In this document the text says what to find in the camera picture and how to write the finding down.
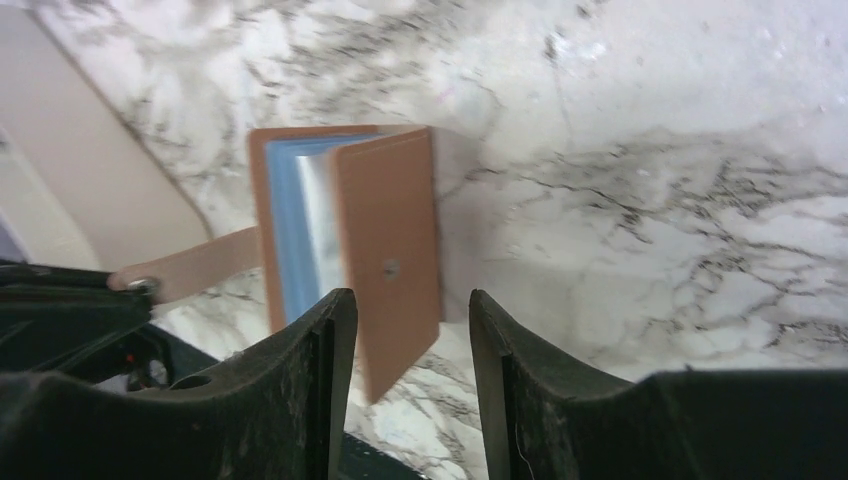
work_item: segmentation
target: black mechanism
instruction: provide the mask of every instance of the black mechanism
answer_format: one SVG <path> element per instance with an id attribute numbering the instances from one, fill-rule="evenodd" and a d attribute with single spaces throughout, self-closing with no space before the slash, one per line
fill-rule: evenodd
<path id="1" fill-rule="evenodd" d="M 422 478 L 343 433 L 351 291 L 218 363 L 107 276 L 0 263 L 0 478 Z"/>
<path id="2" fill-rule="evenodd" d="M 0 263 L 0 479 L 423 478 L 343 433 L 351 291 L 219 363 L 149 323 L 149 292 L 112 292 L 107 276 Z M 845 371 L 631 384 L 483 291 L 469 318 L 492 480 L 848 478 Z"/>
<path id="3" fill-rule="evenodd" d="M 491 480 L 846 479 L 845 371 L 685 371 L 631 384 L 471 295 Z"/>

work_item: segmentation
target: white marble surface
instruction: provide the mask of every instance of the white marble surface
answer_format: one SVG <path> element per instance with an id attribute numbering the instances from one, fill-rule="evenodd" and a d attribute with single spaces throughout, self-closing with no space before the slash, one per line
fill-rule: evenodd
<path id="1" fill-rule="evenodd" d="M 465 307 L 482 287 L 579 358 L 848 365 L 848 14 L 839 0 L 36 2 L 223 234 L 253 220 L 253 127 L 439 128 L 447 320 L 347 428 L 485 478 Z M 162 320 L 262 338 L 252 272 Z"/>

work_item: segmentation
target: tan leather card holder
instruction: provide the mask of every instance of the tan leather card holder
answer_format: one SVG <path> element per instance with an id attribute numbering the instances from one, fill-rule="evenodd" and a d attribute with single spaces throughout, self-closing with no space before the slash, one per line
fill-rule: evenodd
<path id="1" fill-rule="evenodd" d="M 442 317 L 433 150 L 424 126 L 254 130 L 250 169 L 272 331 L 286 324 L 266 145 L 298 137 L 378 136 L 331 148 L 326 161 L 346 285 L 359 310 L 358 358 L 379 399 L 435 342 Z"/>

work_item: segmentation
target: metal rivet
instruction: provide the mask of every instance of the metal rivet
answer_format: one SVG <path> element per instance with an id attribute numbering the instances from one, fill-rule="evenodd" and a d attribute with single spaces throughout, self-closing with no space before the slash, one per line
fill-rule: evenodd
<path id="1" fill-rule="evenodd" d="M 159 291 L 159 280 L 153 277 L 142 277 L 130 282 L 127 290 L 146 290 L 148 294 L 153 295 Z"/>
<path id="2" fill-rule="evenodd" d="M 394 280 L 400 273 L 400 264 L 397 260 L 386 260 L 383 262 L 383 278 Z"/>

